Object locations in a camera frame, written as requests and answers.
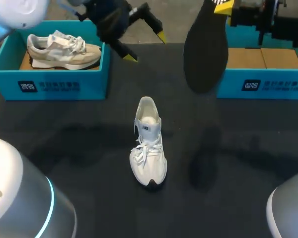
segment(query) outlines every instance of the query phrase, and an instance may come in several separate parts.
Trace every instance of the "glowing blue ring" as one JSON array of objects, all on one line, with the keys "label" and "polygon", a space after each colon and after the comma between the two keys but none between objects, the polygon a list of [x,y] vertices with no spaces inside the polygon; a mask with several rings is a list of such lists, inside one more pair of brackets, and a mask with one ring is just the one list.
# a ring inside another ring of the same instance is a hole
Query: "glowing blue ring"
[{"label": "glowing blue ring", "polygon": [[49,181],[49,179],[48,179],[48,178],[46,178],[46,179],[48,180],[49,185],[50,185],[50,188],[51,188],[51,197],[52,197],[52,198],[51,198],[51,205],[50,205],[50,210],[49,210],[48,216],[47,216],[47,218],[46,218],[46,220],[45,220],[45,222],[44,222],[44,224],[43,224],[41,230],[40,230],[39,233],[35,236],[35,238],[40,238],[41,235],[43,234],[43,232],[45,231],[45,229],[46,229],[46,227],[48,226],[49,221],[50,221],[50,219],[51,219],[52,212],[53,212],[53,207],[54,207],[54,190],[53,190],[52,184],[51,184],[51,182]]}]

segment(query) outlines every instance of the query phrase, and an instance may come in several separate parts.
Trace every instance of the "shoe insole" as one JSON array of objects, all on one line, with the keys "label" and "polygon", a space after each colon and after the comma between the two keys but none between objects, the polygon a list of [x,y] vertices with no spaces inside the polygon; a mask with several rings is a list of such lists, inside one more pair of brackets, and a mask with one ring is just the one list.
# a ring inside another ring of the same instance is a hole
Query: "shoe insole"
[{"label": "shoe insole", "polygon": [[204,0],[184,44],[184,73],[195,93],[207,93],[221,80],[228,60],[226,15],[215,14],[216,4]]},{"label": "shoe insole", "polygon": [[153,117],[143,117],[141,118],[141,122],[145,124],[151,124],[151,125],[157,123],[156,119]]}]

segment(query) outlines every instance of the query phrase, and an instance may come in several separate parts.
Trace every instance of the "table surface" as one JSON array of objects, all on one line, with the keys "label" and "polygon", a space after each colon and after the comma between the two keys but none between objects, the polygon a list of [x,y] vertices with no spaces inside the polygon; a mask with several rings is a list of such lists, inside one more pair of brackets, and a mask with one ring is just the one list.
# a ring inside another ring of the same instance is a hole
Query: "table surface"
[{"label": "table surface", "polygon": [[[298,101],[195,95],[183,76],[183,44],[132,49],[138,64],[113,55],[105,101],[0,96],[0,138],[70,198],[77,238],[270,238],[267,199],[298,173]],[[163,122],[168,176],[156,193],[135,182],[129,165],[142,96],[153,97]]]}]

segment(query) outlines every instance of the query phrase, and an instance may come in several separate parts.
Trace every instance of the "white sneaker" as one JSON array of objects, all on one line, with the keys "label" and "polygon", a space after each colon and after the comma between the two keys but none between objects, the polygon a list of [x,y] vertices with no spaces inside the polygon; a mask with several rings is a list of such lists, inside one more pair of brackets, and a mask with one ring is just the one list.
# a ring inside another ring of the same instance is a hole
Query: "white sneaker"
[{"label": "white sneaker", "polygon": [[141,98],[135,118],[136,127],[139,145],[131,150],[131,168],[139,183],[157,186],[166,177],[167,160],[163,152],[161,118],[152,98]]},{"label": "white sneaker", "polygon": [[49,37],[29,35],[27,48],[34,68],[79,70],[97,63],[101,57],[99,46],[86,44],[82,37],[75,38],[59,31]]}]

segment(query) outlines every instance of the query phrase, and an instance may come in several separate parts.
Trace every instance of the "blue box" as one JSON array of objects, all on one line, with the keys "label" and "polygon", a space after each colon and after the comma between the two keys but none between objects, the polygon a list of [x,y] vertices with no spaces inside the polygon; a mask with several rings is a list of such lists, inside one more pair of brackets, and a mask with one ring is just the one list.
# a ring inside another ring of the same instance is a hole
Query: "blue box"
[{"label": "blue box", "polygon": [[[46,37],[55,30],[101,46],[99,70],[19,70],[28,35]],[[3,42],[0,92],[5,100],[102,100],[106,97],[109,66],[110,48],[99,40],[91,21],[43,21],[34,28],[13,32]]]},{"label": "blue box", "polygon": [[[230,48],[293,49],[292,42],[272,39],[266,34],[258,46],[259,32],[255,27],[226,28]],[[298,48],[294,49],[298,57]],[[250,90],[247,85],[255,85]],[[219,84],[218,98],[231,99],[286,99],[298,100],[298,69],[231,69],[227,68]]]}]

